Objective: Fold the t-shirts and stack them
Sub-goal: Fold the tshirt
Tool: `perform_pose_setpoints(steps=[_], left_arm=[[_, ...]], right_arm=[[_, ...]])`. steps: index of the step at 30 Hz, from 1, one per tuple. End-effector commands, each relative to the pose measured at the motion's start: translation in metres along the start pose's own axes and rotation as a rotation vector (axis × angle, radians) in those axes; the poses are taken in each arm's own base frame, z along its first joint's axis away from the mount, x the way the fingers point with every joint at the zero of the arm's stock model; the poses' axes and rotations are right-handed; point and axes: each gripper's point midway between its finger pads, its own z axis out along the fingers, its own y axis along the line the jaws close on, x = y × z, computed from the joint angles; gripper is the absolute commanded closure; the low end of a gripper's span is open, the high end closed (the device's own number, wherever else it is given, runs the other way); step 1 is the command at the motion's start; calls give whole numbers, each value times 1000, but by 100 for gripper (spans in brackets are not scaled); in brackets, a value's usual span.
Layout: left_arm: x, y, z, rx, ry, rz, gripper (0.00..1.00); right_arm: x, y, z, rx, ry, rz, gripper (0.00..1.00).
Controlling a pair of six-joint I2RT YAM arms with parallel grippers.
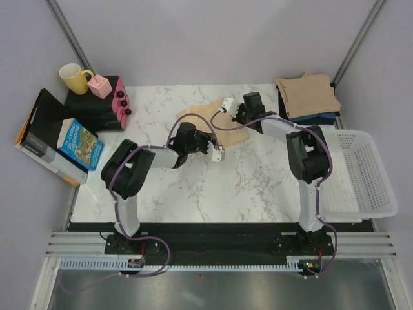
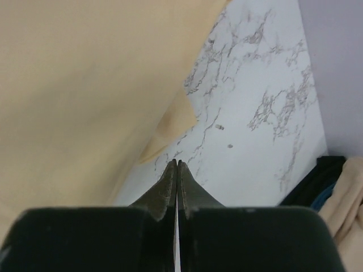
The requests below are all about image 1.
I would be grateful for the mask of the cream yellow t shirt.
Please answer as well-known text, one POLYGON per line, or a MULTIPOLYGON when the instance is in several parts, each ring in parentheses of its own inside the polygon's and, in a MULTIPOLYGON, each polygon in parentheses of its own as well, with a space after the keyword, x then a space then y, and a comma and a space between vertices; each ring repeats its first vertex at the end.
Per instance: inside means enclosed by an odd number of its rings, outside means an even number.
MULTIPOLYGON (((218 99, 217 101, 207 105, 194 105, 192 107, 186 108, 185 110, 182 110, 180 113, 177 114, 177 117, 179 118, 184 114, 194 113, 203 116, 208 121, 208 123, 210 123, 210 119, 213 116, 213 114, 221 108, 221 102, 222 99, 218 99)), ((206 133, 211 133, 211 130, 206 125, 206 123, 198 117, 187 116, 183 118, 181 121, 193 123, 196 126, 197 130, 201 130, 206 133)), ((224 129, 232 129, 239 126, 239 124, 232 122, 232 117, 227 113, 218 114, 214 118, 214 125, 224 129)), ((215 129, 214 131, 218 138, 219 144, 224 146, 224 148, 237 145, 248 139, 248 134, 245 129, 231 131, 222 131, 215 129)))

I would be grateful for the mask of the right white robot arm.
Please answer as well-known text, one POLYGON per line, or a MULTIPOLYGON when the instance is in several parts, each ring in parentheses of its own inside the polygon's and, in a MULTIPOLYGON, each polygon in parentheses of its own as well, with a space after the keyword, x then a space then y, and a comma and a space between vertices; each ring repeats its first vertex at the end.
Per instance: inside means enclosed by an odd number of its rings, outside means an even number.
POLYGON ((282 118, 275 112, 266 111, 261 95, 251 92, 243 96, 244 102, 224 99, 221 108, 232 121, 271 136, 287 146, 288 164, 299 183, 299 226, 304 230, 295 239, 296 248, 310 254, 319 246, 314 232, 322 229, 320 207, 321 183, 330 175, 332 158, 321 128, 317 125, 304 127, 282 118))

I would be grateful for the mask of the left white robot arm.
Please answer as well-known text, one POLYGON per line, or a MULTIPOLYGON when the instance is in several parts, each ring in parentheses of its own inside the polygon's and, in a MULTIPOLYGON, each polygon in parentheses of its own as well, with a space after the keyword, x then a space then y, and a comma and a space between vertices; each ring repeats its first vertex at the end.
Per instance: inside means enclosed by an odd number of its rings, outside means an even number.
POLYGON ((116 149, 101 171, 101 179, 115 203, 115 228, 122 236, 119 246, 128 254, 141 248, 137 213, 137 194, 142 189, 152 168, 177 169, 188 155, 209 155, 213 161, 221 161, 225 150, 217 136, 196 129, 192 123, 181 123, 174 137, 165 146, 138 145, 126 139, 116 149))

